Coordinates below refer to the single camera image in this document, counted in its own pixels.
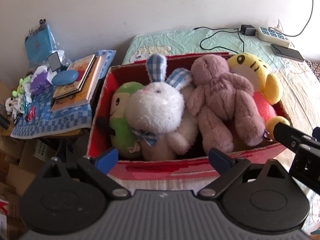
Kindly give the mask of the green bean plush toy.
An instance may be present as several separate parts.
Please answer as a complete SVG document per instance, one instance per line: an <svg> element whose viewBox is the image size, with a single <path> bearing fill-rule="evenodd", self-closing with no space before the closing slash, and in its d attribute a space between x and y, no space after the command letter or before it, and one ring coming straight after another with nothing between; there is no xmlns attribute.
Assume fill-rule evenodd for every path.
<svg viewBox="0 0 320 240"><path fill-rule="evenodd" d="M113 94L110 108L110 137L118 154L127 159L140 156L140 143L136 140L125 118L125 105L129 97L144 86L138 82L127 82Z"/></svg>

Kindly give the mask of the yellow tiger plush toy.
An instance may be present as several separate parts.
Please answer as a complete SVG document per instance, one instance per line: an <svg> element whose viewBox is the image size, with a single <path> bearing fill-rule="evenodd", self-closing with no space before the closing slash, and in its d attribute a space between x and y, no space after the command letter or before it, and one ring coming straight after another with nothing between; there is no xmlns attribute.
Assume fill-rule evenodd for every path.
<svg viewBox="0 0 320 240"><path fill-rule="evenodd" d="M274 106L283 96L283 86L270 66L259 57L250 53L239 53L231 56L227 63L230 72L239 74L253 85L253 99L260 116L265 122L267 137L274 140L273 130L277 123L289 125L287 118L278 115Z"/></svg>

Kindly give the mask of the pink teddy bear plush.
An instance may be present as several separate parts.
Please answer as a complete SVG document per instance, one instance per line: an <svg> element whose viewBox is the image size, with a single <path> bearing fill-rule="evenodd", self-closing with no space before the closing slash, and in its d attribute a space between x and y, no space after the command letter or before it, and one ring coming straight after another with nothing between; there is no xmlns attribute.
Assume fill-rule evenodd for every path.
<svg viewBox="0 0 320 240"><path fill-rule="evenodd" d="M233 134L225 124L229 120L245 145L263 142L265 121L253 99L253 85L245 77L231 73L226 59L213 54L196 59L190 71L196 88L186 107L197 119L206 153L212 148L233 152Z"/></svg>

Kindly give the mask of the white bunny plush toy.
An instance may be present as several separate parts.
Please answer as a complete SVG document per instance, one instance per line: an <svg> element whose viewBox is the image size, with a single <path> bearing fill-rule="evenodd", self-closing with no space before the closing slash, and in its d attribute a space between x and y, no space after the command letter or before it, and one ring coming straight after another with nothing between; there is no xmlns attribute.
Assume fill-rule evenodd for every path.
<svg viewBox="0 0 320 240"><path fill-rule="evenodd" d="M185 104L195 90L192 74L177 68L166 75L167 58L153 54L146 61L150 83L133 93L125 118L146 161L174 160L196 141L198 124Z"/></svg>

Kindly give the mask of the lower orange book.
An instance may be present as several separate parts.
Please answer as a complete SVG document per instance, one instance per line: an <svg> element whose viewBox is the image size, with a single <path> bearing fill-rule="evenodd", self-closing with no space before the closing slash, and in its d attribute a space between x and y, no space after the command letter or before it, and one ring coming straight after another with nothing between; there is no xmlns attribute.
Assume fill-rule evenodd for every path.
<svg viewBox="0 0 320 240"><path fill-rule="evenodd" d="M63 74L74 70L78 77L73 83L57 86L53 94L52 112L90 103L97 86L105 56L89 55L72 62Z"/></svg>

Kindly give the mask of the blue checkered cloth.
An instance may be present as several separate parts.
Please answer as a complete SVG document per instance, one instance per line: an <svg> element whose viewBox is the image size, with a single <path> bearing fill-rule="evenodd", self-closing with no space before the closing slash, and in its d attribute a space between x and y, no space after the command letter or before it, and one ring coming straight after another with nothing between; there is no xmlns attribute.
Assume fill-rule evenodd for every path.
<svg viewBox="0 0 320 240"><path fill-rule="evenodd" d="M30 121L26 121L25 116L21 117L10 134L12 138L34 139L91 127L93 116L89 103L52 112L54 90L50 87L33 98L27 109L34 106L35 116Z"/></svg>

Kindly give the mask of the cardboard boxes on floor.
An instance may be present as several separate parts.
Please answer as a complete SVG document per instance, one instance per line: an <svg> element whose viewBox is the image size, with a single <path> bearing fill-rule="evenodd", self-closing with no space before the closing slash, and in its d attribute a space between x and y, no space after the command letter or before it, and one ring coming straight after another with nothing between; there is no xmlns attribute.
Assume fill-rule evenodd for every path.
<svg viewBox="0 0 320 240"><path fill-rule="evenodd" d="M36 144L44 143L52 157L60 145L60 139L36 138L22 140L9 136L11 128L1 127L1 166L7 167L7 177L1 181L1 197L9 202L7 231L10 239L17 239L26 228L21 219L12 216L18 212L21 196L35 178L35 173L44 165L44 161L35 157Z"/></svg>

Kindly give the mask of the black smartphone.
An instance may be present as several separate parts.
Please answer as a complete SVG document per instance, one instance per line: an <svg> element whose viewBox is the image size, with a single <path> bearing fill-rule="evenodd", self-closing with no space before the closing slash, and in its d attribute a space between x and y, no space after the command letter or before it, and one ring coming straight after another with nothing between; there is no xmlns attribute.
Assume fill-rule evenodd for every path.
<svg viewBox="0 0 320 240"><path fill-rule="evenodd" d="M279 46L277 44L270 45L272 51L278 55L288 59L297 60L299 62L304 61L304 57L302 57L301 53L297 50L286 48L284 46Z"/></svg>

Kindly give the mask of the blue glasses case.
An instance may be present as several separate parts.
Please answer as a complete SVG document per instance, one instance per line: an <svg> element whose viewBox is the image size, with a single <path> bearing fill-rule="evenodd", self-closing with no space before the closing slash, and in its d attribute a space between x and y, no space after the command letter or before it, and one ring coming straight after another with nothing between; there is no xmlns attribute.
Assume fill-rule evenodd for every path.
<svg viewBox="0 0 320 240"><path fill-rule="evenodd" d="M52 85L54 86L64 86L71 83L74 83L79 74L76 70L63 70L57 73L52 78Z"/></svg>

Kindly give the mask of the purple tissue pack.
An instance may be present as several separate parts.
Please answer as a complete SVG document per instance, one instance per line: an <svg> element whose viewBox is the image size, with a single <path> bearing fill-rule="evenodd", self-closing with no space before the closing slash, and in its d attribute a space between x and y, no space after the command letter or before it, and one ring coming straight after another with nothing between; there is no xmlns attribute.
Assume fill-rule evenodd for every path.
<svg viewBox="0 0 320 240"><path fill-rule="evenodd" d="M44 65L39 66L31 77L30 91L33 95L39 95L47 88L51 87L52 79L57 72L52 72L51 68Z"/></svg>

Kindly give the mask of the small green frog figurines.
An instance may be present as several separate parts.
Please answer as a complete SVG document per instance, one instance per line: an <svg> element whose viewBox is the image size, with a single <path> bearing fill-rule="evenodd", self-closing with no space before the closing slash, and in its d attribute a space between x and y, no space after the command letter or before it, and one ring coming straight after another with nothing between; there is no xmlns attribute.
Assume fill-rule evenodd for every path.
<svg viewBox="0 0 320 240"><path fill-rule="evenodd" d="M5 110L7 115L12 116L14 120L19 114L24 114L26 107L32 103L31 98L31 78L32 75L19 80L19 85L16 90L12 92L12 97L5 101Z"/></svg>

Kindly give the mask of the white power strip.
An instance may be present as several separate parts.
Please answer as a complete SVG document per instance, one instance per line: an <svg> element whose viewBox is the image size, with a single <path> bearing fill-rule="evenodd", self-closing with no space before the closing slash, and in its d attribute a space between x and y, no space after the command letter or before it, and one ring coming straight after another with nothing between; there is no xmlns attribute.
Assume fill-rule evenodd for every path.
<svg viewBox="0 0 320 240"><path fill-rule="evenodd" d="M290 41L283 34L269 28L257 27L257 37L265 42L289 48Z"/></svg>

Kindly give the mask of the black power adapter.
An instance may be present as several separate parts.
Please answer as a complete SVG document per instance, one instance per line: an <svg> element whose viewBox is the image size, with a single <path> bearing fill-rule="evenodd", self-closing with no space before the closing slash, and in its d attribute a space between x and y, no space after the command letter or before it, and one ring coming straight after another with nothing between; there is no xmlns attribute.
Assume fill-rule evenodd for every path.
<svg viewBox="0 0 320 240"><path fill-rule="evenodd" d="M250 24L242 24L240 27L240 33L245 36L255 36L257 29Z"/></svg>

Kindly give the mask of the small black mirror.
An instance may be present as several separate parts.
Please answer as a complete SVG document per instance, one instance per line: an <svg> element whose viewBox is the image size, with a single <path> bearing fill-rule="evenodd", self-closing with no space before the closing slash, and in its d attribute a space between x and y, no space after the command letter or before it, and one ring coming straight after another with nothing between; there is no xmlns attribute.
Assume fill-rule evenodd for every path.
<svg viewBox="0 0 320 240"><path fill-rule="evenodd" d="M61 67L61 62L57 51L48 56L48 63L52 72Z"/></svg>

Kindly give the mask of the blue clipped notepad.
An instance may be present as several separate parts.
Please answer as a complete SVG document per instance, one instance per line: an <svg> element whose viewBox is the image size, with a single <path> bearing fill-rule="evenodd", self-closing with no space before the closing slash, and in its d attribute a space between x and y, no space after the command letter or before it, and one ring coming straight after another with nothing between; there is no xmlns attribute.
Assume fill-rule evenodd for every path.
<svg viewBox="0 0 320 240"><path fill-rule="evenodd" d="M45 18L39 20L37 28L29 29L24 45L30 68L43 64L52 53L62 49Z"/></svg>

